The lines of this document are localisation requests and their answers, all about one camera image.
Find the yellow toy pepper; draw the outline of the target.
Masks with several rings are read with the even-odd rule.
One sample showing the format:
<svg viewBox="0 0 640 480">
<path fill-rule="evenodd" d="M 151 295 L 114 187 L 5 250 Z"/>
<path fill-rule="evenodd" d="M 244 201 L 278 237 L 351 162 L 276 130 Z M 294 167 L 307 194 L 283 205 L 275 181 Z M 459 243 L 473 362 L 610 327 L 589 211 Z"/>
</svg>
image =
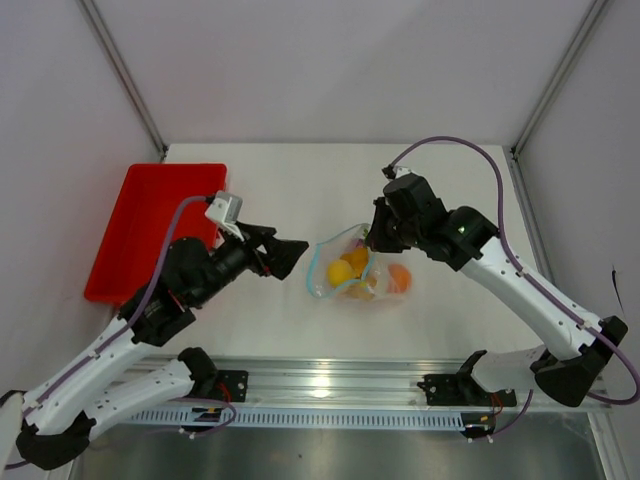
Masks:
<svg viewBox="0 0 640 480">
<path fill-rule="evenodd" d="M 352 280 L 354 275 L 353 267 L 344 259 L 331 262 L 326 272 L 327 281 L 332 288 L 338 288 L 345 282 Z"/>
</svg>

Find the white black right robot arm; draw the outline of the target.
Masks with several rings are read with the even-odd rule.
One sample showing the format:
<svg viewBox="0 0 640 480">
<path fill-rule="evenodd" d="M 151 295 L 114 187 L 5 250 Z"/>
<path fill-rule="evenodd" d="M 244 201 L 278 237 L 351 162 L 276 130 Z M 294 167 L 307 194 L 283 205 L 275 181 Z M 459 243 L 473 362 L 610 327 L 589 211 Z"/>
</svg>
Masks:
<svg viewBox="0 0 640 480">
<path fill-rule="evenodd" d="M 424 252 L 486 288 L 542 342 L 528 350 L 473 353 L 456 374 L 464 401 L 479 403 L 508 389 L 540 391 L 567 407 L 588 397 L 628 331 L 621 319 L 580 309 L 509 254 L 498 227 L 482 213 L 469 206 L 446 209 L 422 176 L 402 170 L 374 205 L 366 237 L 372 251 Z"/>
</svg>

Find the yellow toy ginger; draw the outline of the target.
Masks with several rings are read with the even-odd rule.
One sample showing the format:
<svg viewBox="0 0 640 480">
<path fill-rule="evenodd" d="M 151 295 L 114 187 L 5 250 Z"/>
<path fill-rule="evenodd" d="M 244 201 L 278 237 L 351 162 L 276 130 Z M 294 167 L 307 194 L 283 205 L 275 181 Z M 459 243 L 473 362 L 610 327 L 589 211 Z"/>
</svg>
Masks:
<svg viewBox="0 0 640 480">
<path fill-rule="evenodd" d="M 345 252 L 340 257 L 346 261 L 353 269 L 356 277 L 361 277 L 369 263 L 369 251 L 366 247 L 361 246 L 350 252 Z"/>
</svg>

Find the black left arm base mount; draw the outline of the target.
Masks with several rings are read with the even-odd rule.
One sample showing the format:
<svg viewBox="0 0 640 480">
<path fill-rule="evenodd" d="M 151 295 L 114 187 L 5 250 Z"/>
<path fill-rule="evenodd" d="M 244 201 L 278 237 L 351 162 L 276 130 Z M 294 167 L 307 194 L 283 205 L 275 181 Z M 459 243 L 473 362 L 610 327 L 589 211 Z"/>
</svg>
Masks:
<svg viewBox="0 0 640 480">
<path fill-rule="evenodd" d="M 246 370 L 220 370 L 216 380 L 204 387 L 194 398 L 218 400 L 226 403 L 244 403 L 248 392 L 249 372 Z"/>
</svg>

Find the clear zip top bag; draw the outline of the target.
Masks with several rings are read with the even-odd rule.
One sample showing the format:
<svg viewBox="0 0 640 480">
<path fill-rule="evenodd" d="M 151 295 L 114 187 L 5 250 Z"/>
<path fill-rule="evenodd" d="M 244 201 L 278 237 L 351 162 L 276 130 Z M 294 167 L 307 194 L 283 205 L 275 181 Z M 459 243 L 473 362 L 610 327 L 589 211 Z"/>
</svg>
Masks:
<svg viewBox="0 0 640 480">
<path fill-rule="evenodd" d="M 410 291 L 410 270 L 367 247 L 369 231 L 368 224 L 356 224 L 316 244 L 305 280 L 313 298 L 370 302 L 397 299 Z"/>
</svg>

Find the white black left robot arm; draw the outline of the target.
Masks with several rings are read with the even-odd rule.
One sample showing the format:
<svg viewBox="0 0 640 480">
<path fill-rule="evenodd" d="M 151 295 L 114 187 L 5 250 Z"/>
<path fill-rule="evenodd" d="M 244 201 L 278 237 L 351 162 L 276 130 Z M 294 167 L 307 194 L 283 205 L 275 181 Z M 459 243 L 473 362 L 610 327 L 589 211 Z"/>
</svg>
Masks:
<svg viewBox="0 0 640 480">
<path fill-rule="evenodd" d="M 119 422 L 164 402 L 222 399 L 219 371 L 200 347 L 188 347 L 157 370 L 112 383 L 196 319 L 195 310 L 244 272 L 285 279 L 308 249 L 281 240 L 273 227 L 240 224 L 208 248 L 195 237 L 172 242 L 160 272 L 123 304 L 106 329 L 71 364 L 23 395 L 16 449 L 26 464 L 54 470 L 80 456 Z"/>
</svg>

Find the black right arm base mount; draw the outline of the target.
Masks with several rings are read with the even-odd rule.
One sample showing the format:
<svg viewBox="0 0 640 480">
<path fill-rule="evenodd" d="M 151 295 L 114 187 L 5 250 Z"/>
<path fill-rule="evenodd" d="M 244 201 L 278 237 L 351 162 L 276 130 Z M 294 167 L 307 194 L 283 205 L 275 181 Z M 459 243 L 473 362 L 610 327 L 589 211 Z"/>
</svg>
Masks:
<svg viewBox="0 0 640 480">
<path fill-rule="evenodd" d="M 516 394 L 500 390 L 490 393 L 474 380 L 457 374 L 426 374 L 417 383 L 429 406 L 443 407 L 490 407 L 517 405 Z"/>
</svg>

